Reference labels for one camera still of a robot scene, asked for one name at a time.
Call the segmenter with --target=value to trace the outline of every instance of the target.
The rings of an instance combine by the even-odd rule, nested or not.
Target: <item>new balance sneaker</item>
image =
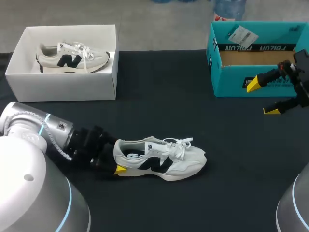
[[[139,141],[117,140],[114,159],[126,169],[118,175],[154,174],[167,181],[188,178],[198,173],[207,161],[203,150],[191,146],[192,140],[154,137]]]
[[[74,42],[58,43],[58,46],[40,45],[36,60],[41,73],[94,73],[108,62],[110,54]]]

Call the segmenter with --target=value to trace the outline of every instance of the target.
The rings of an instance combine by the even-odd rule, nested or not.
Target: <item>black n logo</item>
[[[57,65],[63,67],[67,64],[70,68],[76,68],[81,60],[82,58],[79,55],[77,55],[74,60],[72,59],[72,55],[63,55]]]
[[[147,170],[151,168],[152,171],[157,173],[166,173],[166,171],[169,169],[169,167],[173,164],[173,161],[167,157],[167,159],[163,162],[162,165],[160,165],[161,158],[159,157],[151,157],[146,160],[145,163],[143,163],[139,169],[141,170]]]

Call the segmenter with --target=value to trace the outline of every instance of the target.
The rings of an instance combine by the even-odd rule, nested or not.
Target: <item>blue cardboard box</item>
[[[259,37],[248,48],[229,40],[242,26]],[[309,25],[305,22],[211,22],[207,46],[208,68],[217,97],[293,97],[289,78],[247,93],[247,85],[260,73],[277,68],[293,54],[309,52]]]

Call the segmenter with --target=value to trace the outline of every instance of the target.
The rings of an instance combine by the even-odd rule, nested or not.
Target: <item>black tabletop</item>
[[[14,100],[3,78],[0,111]],[[263,115],[276,100],[215,98],[202,50],[120,52],[115,101],[27,104],[122,139],[193,137],[207,152],[203,173],[179,182],[69,173],[92,232],[275,232],[278,201],[309,161],[309,109]]]

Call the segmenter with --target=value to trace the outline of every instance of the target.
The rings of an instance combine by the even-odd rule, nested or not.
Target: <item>shoe box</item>
[[[304,22],[212,22],[206,53],[215,96],[295,96],[288,77],[252,93],[247,93],[247,85],[279,62],[295,63],[295,52],[309,51],[308,39]]]
[[[5,76],[21,102],[115,100],[118,39],[115,25],[27,27],[14,50]],[[36,61],[40,44],[80,42],[110,54],[95,73],[41,73]]]

